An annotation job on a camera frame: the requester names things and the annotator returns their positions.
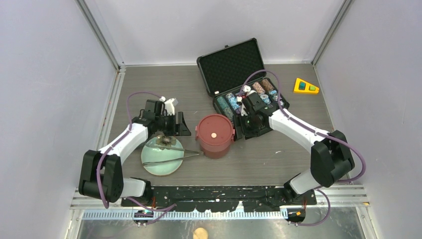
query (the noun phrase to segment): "triangular yellow block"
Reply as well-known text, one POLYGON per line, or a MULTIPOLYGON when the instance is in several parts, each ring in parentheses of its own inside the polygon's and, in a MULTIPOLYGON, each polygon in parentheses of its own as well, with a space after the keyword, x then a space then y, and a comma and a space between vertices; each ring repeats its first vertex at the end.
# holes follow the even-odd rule
POLYGON ((301 78, 296 78, 295 87, 293 88, 294 93, 299 94, 318 94, 319 88, 311 83, 308 83, 301 78))

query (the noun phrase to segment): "blue square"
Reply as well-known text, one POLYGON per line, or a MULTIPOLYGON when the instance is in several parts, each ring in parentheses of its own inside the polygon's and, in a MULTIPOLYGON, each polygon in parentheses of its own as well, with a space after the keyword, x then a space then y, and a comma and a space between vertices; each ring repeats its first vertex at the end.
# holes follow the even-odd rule
POLYGON ((299 83, 299 90, 304 90, 305 86, 306 86, 305 82, 300 82, 299 83))

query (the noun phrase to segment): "black carrying case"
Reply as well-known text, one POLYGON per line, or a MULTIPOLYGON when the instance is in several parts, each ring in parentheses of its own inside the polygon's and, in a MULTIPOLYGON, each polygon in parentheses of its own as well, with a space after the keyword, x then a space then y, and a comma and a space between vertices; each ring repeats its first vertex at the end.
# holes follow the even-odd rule
MULTIPOLYGON (((224 115, 220 105, 217 103, 217 98, 228 93, 236 95, 239 93, 245 80, 255 71, 265 69, 264 62, 262 61, 261 53, 258 48, 258 42, 255 38, 241 42, 233 46, 225 46, 224 49, 215 51, 208 55, 200 56, 197 59, 197 65, 201 72, 202 79, 204 80, 207 88, 208 95, 211 96, 212 105, 218 114, 224 115)), ((260 82, 266 78, 266 72, 258 73, 248 82, 252 88, 252 84, 260 82)), ((274 89, 278 91, 277 87, 271 82, 274 89)), ((289 103, 282 96, 281 100, 284 107, 288 108, 289 103)), ((228 103, 231 111, 234 114, 234 141, 243 138, 243 130, 240 115, 236 114, 233 108, 228 103)), ((277 102, 271 99, 268 105, 273 111, 278 109, 277 102)), ((265 134, 271 131, 271 128, 264 127, 259 130, 260 134, 265 134)))

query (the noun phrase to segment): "black mounting plate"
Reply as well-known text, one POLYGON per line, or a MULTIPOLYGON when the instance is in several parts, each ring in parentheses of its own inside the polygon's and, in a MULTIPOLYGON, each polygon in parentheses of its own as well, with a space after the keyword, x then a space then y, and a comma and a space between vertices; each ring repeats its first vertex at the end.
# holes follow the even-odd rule
MULTIPOLYGON (((227 212, 234 211, 241 201, 245 212, 277 212, 280 206, 287 205, 282 197, 283 187, 276 186, 159 186, 153 187, 156 207, 168 207, 176 203, 177 212, 227 212)), ((288 205, 304 204, 316 205, 316 197, 313 190, 302 194, 288 205)), ((136 204, 124 199, 123 207, 135 207, 136 204)))

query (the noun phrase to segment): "white wall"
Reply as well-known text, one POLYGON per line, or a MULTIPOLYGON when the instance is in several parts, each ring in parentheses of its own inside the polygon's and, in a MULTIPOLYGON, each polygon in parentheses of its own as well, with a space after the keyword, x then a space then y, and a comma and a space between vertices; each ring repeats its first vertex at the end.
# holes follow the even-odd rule
POLYGON ((355 1, 317 64, 333 124, 366 157, 386 239, 420 238, 422 2, 355 1))
POLYGON ((127 65, 195 63, 253 37, 266 62, 310 62, 342 2, 87 0, 127 65))
POLYGON ((115 70, 73 0, 2 0, 0 22, 0 238, 57 239, 115 70))

